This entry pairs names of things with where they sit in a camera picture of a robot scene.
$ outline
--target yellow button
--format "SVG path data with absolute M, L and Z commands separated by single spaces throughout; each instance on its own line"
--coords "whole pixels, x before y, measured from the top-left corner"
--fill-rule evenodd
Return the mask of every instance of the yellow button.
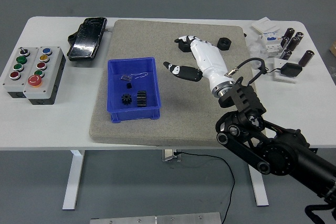
M 40 56 L 40 61 L 47 62 L 49 60 L 49 57 L 47 55 Z

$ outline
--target robotic arm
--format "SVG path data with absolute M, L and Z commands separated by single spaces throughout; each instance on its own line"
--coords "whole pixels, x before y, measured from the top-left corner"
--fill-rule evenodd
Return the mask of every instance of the robotic arm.
M 336 166 L 311 151 L 300 130 L 284 129 L 261 117 L 266 109 L 250 84 L 266 73 L 264 61 L 251 58 L 228 73 L 218 48 L 209 42 L 195 36 L 183 36 L 175 42 L 182 51 L 192 52 L 200 70 L 165 62 L 169 71 L 192 81 L 199 81 L 202 76 L 208 78 L 220 107 L 234 105 L 237 108 L 237 111 L 224 114 L 216 123 L 218 142 L 260 173 L 290 175 L 323 198 L 327 205 L 305 209 L 314 223 L 324 222 L 312 213 L 313 210 L 333 209 L 336 220 Z M 242 77 L 234 82 L 232 75 L 246 62 L 257 59 L 261 61 L 260 73 L 247 86 L 242 85 Z M 276 136 L 268 138 L 262 132 L 265 128 L 274 131 Z

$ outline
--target power cord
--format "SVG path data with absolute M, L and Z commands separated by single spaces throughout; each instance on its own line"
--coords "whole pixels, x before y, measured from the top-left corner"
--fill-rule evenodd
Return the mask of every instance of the power cord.
M 229 208 L 230 208 L 230 205 L 231 205 L 231 200 L 232 200 L 232 192 L 233 192 L 233 189 L 235 188 L 235 184 L 236 184 L 236 180 L 235 180 L 235 176 L 232 172 L 232 169 L 230 167 L 230 165 L 226 162 L 225 159 L 221 158 L 221 157 L 217 157 L 217 156 L 213 156 L 213 155 L 207 155 L 207 154 L 194 154 L 194 153 L 188 153 L 188 152 L 174 152 L 174 155 L 177 156 L 179 154 L 186 154 L 186 155 L 190 155 L 190 156 L 206 156 L 206 157 L 214 157 L 214 158 L 219 158 L 221 159 L 229 168 L 230 172 L 231 172 L 231 175 L 232 175 L 232 179 L 233 179 L 233 184 L 232 184 L 232 188 L 231 188 L 231 192 L 230 192 L 230 200 L 229 200 L 229 204 L 227 206 L 227 209 L 226 209 L 226 212 L 225 212 L 225 216 L 224 216 L 224 219 L 222 221 L 222 224 L 224 223 L 224 221 L 226 220 L 226 217 L 227 217 L 227 213 L 229 211 Z

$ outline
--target table leg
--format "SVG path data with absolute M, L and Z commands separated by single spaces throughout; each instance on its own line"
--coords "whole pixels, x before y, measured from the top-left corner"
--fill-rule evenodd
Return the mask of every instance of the table leg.
M 73 153 L 67 190 L 65 192 L 63 210 L 74 210 L 85 151 L 71 150 Z
M 250 170 L 257 206 L 268 206 L 268 199 L 261 173 L 255 170 L 252 166 L 248 166 L 248 168 Z

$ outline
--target white robotic hand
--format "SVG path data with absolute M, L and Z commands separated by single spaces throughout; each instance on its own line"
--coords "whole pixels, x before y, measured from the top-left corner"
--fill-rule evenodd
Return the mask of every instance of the white robotic hand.
M 216 46 L 195 36 L 182 36 L 175 42 L 179 44 L 179 48 L 183 52 L 192 52 L 199 70 L 165 62 L 164 65 L 171 73 L 179 78 L 191 81 L 199 81 L 202 76 L 208 78 L 210 90 L 217 98 L 233 87 L 234 79 L 226 76 L 228 71 L 225 62 Z

